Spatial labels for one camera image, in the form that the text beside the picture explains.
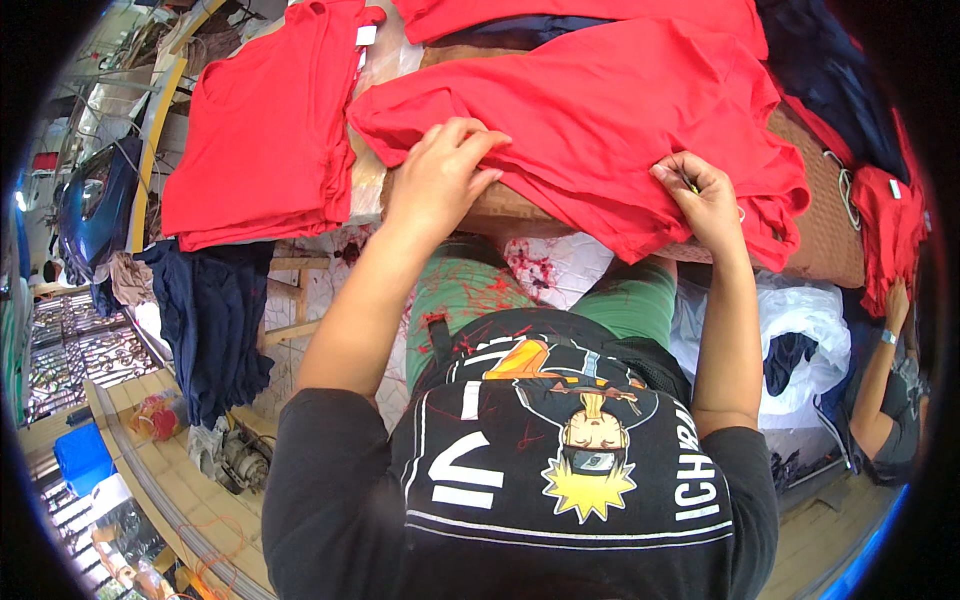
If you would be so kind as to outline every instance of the dark blue fabric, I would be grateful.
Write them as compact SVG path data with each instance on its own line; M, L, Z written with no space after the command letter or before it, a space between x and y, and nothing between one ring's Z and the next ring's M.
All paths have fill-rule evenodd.
M455 34L450 34L444 38L444 45L468 43L480 47L503 46L532 50L563 34L606 23L613 23L613 21L587 16L555 16L552 14L512 16L480 23ZM484 43L484 37L496 38L500 41L490 46Z
M212 428L270 385L274 361L257 352L256 335L274 245L180 252L176 240L164 240L133 257L154 271L160 336L173 351L191 424Z
M770 341L770 350L763 361L763 376L770 396L783 394L800 359L809 361L817 346L819 344L802 333L784 333Z
M783 89L843 137L853 156L909 184L890 107L863 53L824 0L757 0Z
M103 283L91 283L90 296L93 308L101 317L112 317L123 310L123 304L113 295L113 280L109 277Z

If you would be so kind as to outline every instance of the blue container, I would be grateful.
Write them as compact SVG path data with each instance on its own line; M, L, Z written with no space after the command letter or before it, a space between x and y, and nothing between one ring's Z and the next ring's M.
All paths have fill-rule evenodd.
M116 472L96 423L57 438L54 457L66 487L77 496L93 492L94 486Z

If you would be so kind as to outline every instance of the green pants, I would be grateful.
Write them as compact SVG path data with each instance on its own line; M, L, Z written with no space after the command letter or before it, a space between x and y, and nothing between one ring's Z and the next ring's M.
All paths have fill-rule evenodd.
M677 295L673 276L660 265L643 260L613 275L601 279L570 307L570 312L601 324L617 338L650 338L669 349ZM506 270L444 255L441 247L417 280L407 330L407 390L413 391L433 356L427 331L431 317L443 316L453 335L478 317L534 306L536 303Z

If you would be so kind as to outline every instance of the metal gate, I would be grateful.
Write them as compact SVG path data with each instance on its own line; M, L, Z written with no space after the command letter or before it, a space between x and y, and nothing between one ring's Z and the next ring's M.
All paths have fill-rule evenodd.
M89 292L34 307L29 424L84 402L84 380L103 387L156 371L157 364L124 313L100 317Z

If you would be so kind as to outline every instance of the woman's left hand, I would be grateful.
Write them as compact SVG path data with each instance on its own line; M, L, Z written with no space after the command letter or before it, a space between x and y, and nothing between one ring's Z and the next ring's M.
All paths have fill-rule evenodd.
M474 175L477 163L491 148L510 142L509 135L489 131L478 119L453 117L434 125L413 145L397 172L385 227L415 233L432 251L456 229L487 186L503 175L499 169Z

